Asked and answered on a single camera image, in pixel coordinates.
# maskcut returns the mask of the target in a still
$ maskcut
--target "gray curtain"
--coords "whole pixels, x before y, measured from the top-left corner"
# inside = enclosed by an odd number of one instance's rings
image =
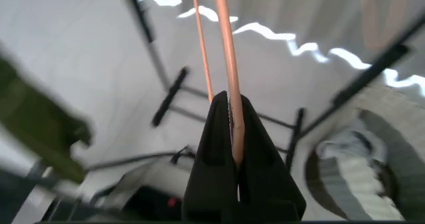
[[[216,10],[214,0],[199,0]],[[320,51],[344,48],[370,62],[425,7],[425,0],[228,0],[230,15],[238,17],[234,30],[258,22],[275,33],[295,33],[298,46],[314,42]],[[193,8],[182,0],[181,12]],[[423,51],[425,35],[411,40]],[[425,76],[425,54],[415,52],[397,65],[399,79]]]

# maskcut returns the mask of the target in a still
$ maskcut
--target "copper rod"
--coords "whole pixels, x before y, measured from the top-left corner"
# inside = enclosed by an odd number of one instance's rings
[[[210,72],[209,72],[209,69],[208,69],[207,52],[205,50],[204,35],[202,33],[202,24],[201,24],[201,16],[199,15],[198,0],[193,0],[193,4],[195,5],[195,11],[196,11],[196,14],[197,14],[199,43],[201,45],[202,60],[204,62],[205,80],[207,80],[208,100],[210,102],[212,102],[214,94],[213,94],[213,87],[211,85]]]
[[[218,8],[218,22],[220,23],[223,41],[224,56],[226,58],[228,89],[230,92],[230,104],[233,116],[233,141],[232,154],[236,167],[239,169],[244,157],[244,135],[245,124],[242,112],[242,101],[240,98],[238,69],[234,55],[232,29],[228,16],[226,0],[215,0]]]

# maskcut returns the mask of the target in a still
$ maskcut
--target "white floor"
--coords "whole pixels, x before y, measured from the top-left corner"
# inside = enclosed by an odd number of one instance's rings
[[[147,4],[154,45],[169,79],[188,66],[191,73],[185,84],[206,90],[195,17],[177,19],[178,8]],[[198,121],[168,112],[159,128],[151,127],[166,93],[125,0],[0,0],[0,14],[0,41],[22,71],[92,125],[94,143],[78,152],[81,162],[89,165],[197,146],[203,130]],[[204,17],[202,22],[213,90],[218,93],[227,89],[219,27]],[[347,81],[334,65],[343,60],[319,64],[311,53],[292,56],[285,42],[252,31],[235,35],[234,46],[242,93],[258,112],[288,123],[295,121],[300,107],[307,108],[306,122],[313,120]],[[201,116],[209,109],[207,100],[185,92],[178,93],[174,105]],[[287,146],[290,130],[267,121],[264,125],[275,145]],[[10,140],[2,142],[10,145]],[[302,170],[302,164],[296,160],[294,170]],[[81,190],[93,194],[129,168],[90,173]],[[310,197],[306,199],[304,219],[330,218],[310,207]]]

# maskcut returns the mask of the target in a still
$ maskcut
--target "green cloth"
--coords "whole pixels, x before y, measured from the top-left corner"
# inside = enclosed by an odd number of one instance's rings
[[[0,56],[0,122],[61,178],[82,183],[86,172],[70,157],[78,140],[90,144],[87,124],[19,76]]]

